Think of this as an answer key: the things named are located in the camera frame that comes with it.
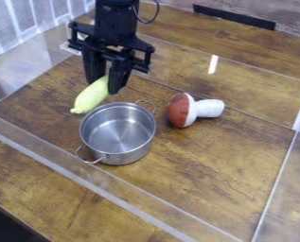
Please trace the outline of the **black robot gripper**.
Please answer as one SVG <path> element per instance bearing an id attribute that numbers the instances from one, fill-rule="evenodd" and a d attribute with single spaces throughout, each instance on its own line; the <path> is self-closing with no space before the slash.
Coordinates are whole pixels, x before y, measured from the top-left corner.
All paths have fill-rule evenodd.
<path id="1" fill-rule="evenodd" d="M 126 86 L 132 69 L 148 73 L 155 47 L 136 35 L 140 0 L 96 0 L 94 24 L 78 23 L 80 46 L 86 81 L 93 84 L 109 69 L 108 91 L 116 95 Z"/>

